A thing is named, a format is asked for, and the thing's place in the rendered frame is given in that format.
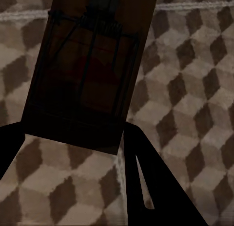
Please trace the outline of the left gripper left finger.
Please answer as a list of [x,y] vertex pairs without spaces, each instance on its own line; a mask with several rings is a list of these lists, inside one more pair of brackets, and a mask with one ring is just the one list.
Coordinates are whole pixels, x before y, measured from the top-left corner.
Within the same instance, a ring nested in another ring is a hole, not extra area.
[[20,122],[0,127],[0,180],[25,141]]

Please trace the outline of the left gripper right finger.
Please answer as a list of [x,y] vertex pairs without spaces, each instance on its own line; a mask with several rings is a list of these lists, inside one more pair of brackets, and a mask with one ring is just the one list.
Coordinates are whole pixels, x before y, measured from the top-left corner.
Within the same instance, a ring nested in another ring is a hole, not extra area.
[[[136,155],[155,209],[144,205]],[[124,122],[128,226],[208,226],[140,127]]]

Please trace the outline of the mousetrap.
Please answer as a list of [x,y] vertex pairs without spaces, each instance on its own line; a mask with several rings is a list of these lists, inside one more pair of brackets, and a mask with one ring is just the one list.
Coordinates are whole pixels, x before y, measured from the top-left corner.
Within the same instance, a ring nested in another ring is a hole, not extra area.
[[20,132],[116,155],[157,0],[53,0]]

